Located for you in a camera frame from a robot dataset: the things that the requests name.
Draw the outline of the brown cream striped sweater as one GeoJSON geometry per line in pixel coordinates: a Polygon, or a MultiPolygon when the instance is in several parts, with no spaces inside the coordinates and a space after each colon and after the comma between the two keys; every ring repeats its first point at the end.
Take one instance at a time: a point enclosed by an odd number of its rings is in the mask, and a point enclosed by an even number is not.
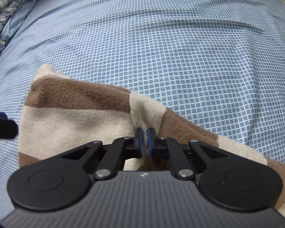
{"type": "Polygon", "coordinates": [[[153,128],[157,135],[182,144],[198,139],[271,167],[283,181],[276,207],[285,217],[285,164],[205,130],[145,95],[77,81],[47,64],[36,72],[22,110],[19,165],[24,167],[95,140],[110,144],[119,137],[134,135],[137,128],[153,128]]]}

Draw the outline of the blue checkered bed sheet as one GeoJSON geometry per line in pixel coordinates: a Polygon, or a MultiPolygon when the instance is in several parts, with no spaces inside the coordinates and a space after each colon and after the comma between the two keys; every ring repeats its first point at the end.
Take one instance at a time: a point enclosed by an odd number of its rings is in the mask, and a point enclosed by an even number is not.
{"type": "Polygon", "coordinates": [[[282,0],[37,0],[0,53],[0,112],[20,120],[43,64],[285,163],[282,0]]]}

